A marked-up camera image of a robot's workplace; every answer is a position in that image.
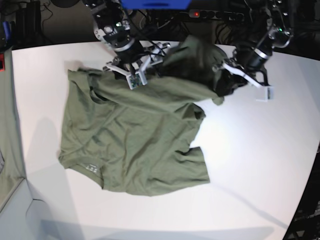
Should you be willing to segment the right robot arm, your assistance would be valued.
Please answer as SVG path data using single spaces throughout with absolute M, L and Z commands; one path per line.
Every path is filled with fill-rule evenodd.
M 138 29 L 132 21 L 135 14 L 129 14 L 119 0 L 83 0 L 82 3 L 90 9 L 95 37 L 111 47 L 116 54 L 109 69 L 118 67 L 134 74 L 133 64 L 140 63 L 141 58 L 166 56 L 161 46 Z

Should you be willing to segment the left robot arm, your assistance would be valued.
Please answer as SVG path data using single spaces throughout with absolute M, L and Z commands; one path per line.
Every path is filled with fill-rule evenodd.
M 294 36 L 288 12 L 282 0 L 246 0 L 250 23 L 243 37 L 235 42 L 230 58 L 213 66 L 221 78 L 214 91 L 220 97 L 232 95 L 246 85 L 255 87 L 256 100 L 267 102 L 274 97 L 265 64 L 274 49 L 286 48 Z

